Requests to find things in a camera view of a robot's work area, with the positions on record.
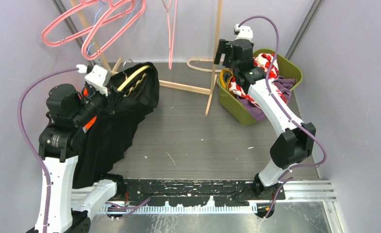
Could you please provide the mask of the red white patterned garment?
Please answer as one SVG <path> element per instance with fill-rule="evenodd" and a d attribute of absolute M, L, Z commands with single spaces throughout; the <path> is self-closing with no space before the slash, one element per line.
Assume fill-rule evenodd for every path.
<path fill-rule="evenodd" d="M 256 67 L 260 67 L 264 70 L 265 73 L 267 73 L 267 70 L 271 64 L 272 59 L 274 58 L 273 53 L 259 53 L 257 56 L 253 57 L 254 59 L 254 65 Z M 269 74 L 269 80 L 271 81 L 271 84 L 273 85 L 272 90 L 275 90 L 276 93 L 281 97 L 281 99 L 288 103 L 290 100 L 290 90 L 289 87 L 285 88 L 283 90 L 282 87 L 278 87 L 278 84 L 281 84 L 279 81 L 282 81 L 281 76 L 279 75 L 279 69 L 277 61 L 274 62 L 270 74 Z M 246 94 L 244 90 L 237 85 L 235 77 L 232 77 L 229 84 L 228 84 L 228 91 L 234 95 L 235 97 L 239 98 L 240 100 L 247 100 L 249 104 L 253 104 L 254 106 L 260 108 L 258 103 L 250 97 L 250 95 Z"/>

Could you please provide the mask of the cream yellow hanger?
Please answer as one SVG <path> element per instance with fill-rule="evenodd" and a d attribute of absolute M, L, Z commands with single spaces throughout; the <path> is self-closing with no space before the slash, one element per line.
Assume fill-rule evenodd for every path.
<path fill-rule="evenodd" d="M 147 70 L 150 69 L 150 65 L 140 67 L 134 71 L 126 80 L 116 89 L 116 92 L 123 92 L 123 97 L 127 97 L 133 92 L 141 82 L 147 77 Z"/>

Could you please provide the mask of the black skirt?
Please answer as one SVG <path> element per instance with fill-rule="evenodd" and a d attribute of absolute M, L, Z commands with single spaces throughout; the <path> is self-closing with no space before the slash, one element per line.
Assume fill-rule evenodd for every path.
<path fill-rule="evenodd" d="M 116 116 L 97 116 L 87 131 L 74 172 L 74 189 L 92 186 L 103 179 L 132 146 L 138 125 L 158 106 L 158 70 L 151 62 L 138 63 L 113 75 L 109 84 L 117 89 L 127 77 L 145 65 L 150 65 L 147 77 L 129 96 L 123 97 L 123 92 L 115 93 Z"/>

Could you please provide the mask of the thin pink wire hanger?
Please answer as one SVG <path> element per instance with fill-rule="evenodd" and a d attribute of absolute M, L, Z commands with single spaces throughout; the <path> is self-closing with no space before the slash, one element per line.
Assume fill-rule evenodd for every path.
<path fill-rule="evenodd" d="M 177 9 L 178 9 L 178 1 L 177 0 L 169 0 L 166 2 L 162 0 L 163 7 L 166 10 L 166 18 L 167 18 L 167 28 L 168 28 L 168 68 L 172 69 L 173 65 L 173 53 L 174 53 L 174 45 L 175 45 L 175 32 L 176 32 L 176 20 L 177 20 Z M 173 6 L 173 20 L 170 20 L 170 8 Z"/>

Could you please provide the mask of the pink plastic hanger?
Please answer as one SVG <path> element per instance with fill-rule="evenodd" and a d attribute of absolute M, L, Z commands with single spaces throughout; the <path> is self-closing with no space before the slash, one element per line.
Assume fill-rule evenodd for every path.
<path fill-rule="evenodd" d="M 102 39 L 104 39 L 105 41 L 102 43 L 102 45 L 105 43 L 105 42 L 107 42 L 108 41 L 108 39 L 110 39 L 110 37 L 111 36 L 113 36 L 120 28 L 121 28 L 121 26 L 122 26 L 122 23 L 124 22 L 124 19 L 123 18 L 121 18 L 121 19 L 117 19 L 117 20 L 115 20 L 114 22 L 111 22 L 111 23 L 109 23 L 109 24 L 107 24 L 106 26 L 103 26 L 103 27 L 101 27 L 100 29 L 99 29 L 99 31 L 97 32 L 97 34 L 96 34 L 96 36 L 95 37 L 97 37 L 97 36 L 99 36 L 100 38 L 102 38 Z"/>

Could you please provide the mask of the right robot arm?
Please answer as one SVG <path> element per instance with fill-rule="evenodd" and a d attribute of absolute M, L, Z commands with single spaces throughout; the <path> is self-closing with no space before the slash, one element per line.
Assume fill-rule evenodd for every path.
<path fill-rule="evenodd" d="M 274 53 L 268 66 L 260 66 L 253 57 L 253 43 L 247 39 L 220 39 L 214 59 L 214 64 L 221 63 L 232 72 L 236 84 L 259 105 L 275 130 L 270 161 L 252 184 L 253 193 L 262 200 L 272 194 L 286 173 L 312 154 L 316 132 L 315 126 L 304 123 L 278 94 L 270 77 L 271 71 L 278 71 L 276 60 Z"/>

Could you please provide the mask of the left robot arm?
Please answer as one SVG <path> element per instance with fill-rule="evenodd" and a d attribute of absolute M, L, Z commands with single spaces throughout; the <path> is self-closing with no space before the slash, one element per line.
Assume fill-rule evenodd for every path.
<path fill-rule="evenodd" d="M 100 208 L 121 200 L 126 185 L 120 175 L 104 169 L 100 153 L 87 142 L 98 115 L 110 105 L 109 95 L 86 84 L 83 91 L 68 83 L 49 91 L 48 124 L 34 149 L 45 181 L 33 233 L 86 233 Z"/>

